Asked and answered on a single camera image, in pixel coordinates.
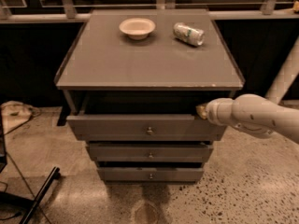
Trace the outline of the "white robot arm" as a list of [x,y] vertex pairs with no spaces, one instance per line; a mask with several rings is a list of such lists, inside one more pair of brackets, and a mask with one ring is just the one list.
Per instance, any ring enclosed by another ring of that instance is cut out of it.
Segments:
[[214,125],[230,126],[257,138],[279,133],[299,143],[299,111],[255,94],[244,94],[236,99],[218,98],[198,105],[196,112]]

